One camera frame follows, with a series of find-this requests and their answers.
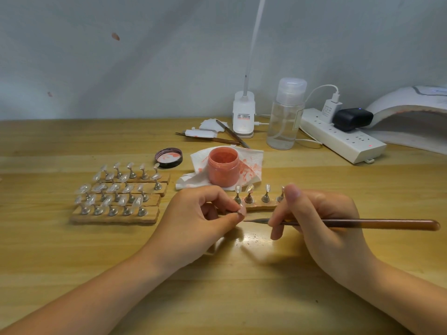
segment person's left hand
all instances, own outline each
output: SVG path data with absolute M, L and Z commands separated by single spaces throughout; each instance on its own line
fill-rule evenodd
M 181 190 L 141 252 L 169 271 L 188 265 L 244 219 L 239 213 L 219 218 L 216 208 L 237 212 L 241 206 L 218 186 Z

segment wood grain tabletop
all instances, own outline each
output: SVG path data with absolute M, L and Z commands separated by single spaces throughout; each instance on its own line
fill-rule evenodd
M 221 145 L 174 134 L 202 120 L 0 122 L 0 328 L 146 242 L 156 225 L 69 224 L 74 191 L 105 163 L 153 164 L 157 151 L 176 147 L 184 161 L 168 171 L 163 213 L 175 181 L 193 171 L 189 155 Z M 447 287 L 447 156 L 390 145 L 375 163 L 354 166 L 325 147 L 276 151 L 265 138 L 260 126 L 247 141 L 265 151 L 256 192 L 269 183 L 276 195 L 295 182 L 353 197 L 362 218 L 436 219 L 438 232 L 367 230 L 365 237 L 383 261 Z M 408 333 L 320 270 L 292 227 L 279 241 L 269 236 L 268 226 L 242 222 L 212 254 L 143 299 L 113 334 Z

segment power strip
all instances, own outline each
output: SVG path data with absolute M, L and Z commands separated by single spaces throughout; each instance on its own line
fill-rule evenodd
M 305 109 L 301 127 L 351 163 L 373 163 L 374 158 L 380 156 L 387 146 L 358 129 L 343 132 L 332 124 L 321 121 L 320 116 L 318 109 Z

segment jar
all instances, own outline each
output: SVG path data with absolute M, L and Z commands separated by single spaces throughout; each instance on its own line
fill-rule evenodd
M 239 180 L 240 160 L 230 147 L 214 148 L 208 156 L 208 177 L 212 184 L 223 188 L 234 186 Z

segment black power adapter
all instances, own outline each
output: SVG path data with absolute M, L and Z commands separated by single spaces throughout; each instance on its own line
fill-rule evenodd
M 334 127 L 344 132 L 365 127 L 372 121 L 374 114 L 361 108 L 341 109 L 332 118 Z

